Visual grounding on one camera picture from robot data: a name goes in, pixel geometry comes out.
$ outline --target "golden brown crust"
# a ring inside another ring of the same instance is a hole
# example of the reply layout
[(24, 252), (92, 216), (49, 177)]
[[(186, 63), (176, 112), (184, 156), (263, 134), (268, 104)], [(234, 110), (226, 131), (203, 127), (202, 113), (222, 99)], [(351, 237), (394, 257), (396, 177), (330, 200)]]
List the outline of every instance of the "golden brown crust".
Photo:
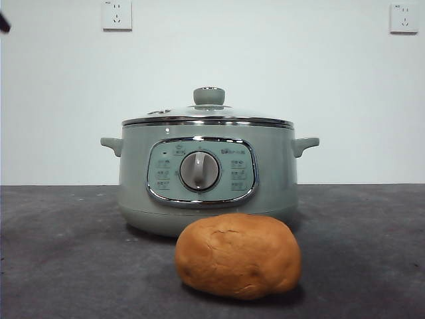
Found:
[(182, 281), (219, 296), (256, 299), (294, 288), (301, 253), (290, 229), (262, 215), (199, 219), (180, 234), (175, 264)]

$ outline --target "pot lid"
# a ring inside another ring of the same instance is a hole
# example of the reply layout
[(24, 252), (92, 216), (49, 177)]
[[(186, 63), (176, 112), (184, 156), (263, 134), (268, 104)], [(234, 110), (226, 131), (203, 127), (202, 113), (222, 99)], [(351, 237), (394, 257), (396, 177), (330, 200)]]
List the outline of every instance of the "pot lid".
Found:
[(292, 122), (269, 118), (257, 112), (239, 112), (231, 106), (225, 106), (225, 92), (221, 88), (206, 86), (193, 91), (195, 105), (186, 108), (162, 109), (149, 112), (142, 118), (133, 118), (122, 122), (123, 126), (134, 124), (173, 125), (173, 124), (222, 124), (253, 125), (293, 128)]

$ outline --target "control panel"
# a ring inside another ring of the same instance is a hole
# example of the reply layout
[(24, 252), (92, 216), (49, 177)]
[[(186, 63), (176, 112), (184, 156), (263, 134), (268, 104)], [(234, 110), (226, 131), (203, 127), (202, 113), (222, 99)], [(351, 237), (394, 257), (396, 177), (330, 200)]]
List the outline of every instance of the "control panel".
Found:
[(170, 205), (237, 202), (258, 181), (254, 151), (244, 140), (173, 138), (151, 150), (149, 194)]

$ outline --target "button icon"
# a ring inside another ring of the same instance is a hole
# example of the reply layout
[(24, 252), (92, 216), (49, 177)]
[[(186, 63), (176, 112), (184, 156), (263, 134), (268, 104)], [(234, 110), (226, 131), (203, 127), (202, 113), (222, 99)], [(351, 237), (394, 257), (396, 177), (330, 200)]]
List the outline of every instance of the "button icon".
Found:
[(241, 169), (238, 171), (232, 171), (232, 179), (246, 179), (245, 169)]
[(233, 181), (232, 190), (233, 191), (244, 191), (246, 189), (246, 183), (244, 181)]
[(231, 161), (231, 167), (232, 168), (246, 168), (246, 164), (242, 160), (232, 159), (232, 161)]
[(165, 191), (170, 189), (170, 182), (169, 181), (157, 181), (157, 188)]
[(170, 171), (167, 170), (158, 170), (155, 174), (155, 177), (158, 179), (169, 179), (170, 178)]
[(186, 154), (186, 149), (181, 144), (177, 144), (173, 150), (173, 155), (181, 156)]
[(157, 161), (157, 168), (170, 168), (171, 162), (169, 159), (159, 159)]

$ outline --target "gray countertop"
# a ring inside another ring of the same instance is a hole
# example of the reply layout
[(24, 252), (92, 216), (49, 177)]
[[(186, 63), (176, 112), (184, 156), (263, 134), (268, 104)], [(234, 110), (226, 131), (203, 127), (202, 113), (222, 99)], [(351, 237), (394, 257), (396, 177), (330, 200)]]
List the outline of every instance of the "gray countertop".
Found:
[(251, 302), (182, 285), (117, 189), (1, 188), (2, 318), (425, 318), (424, 184), (300, 185), (299, 286)]

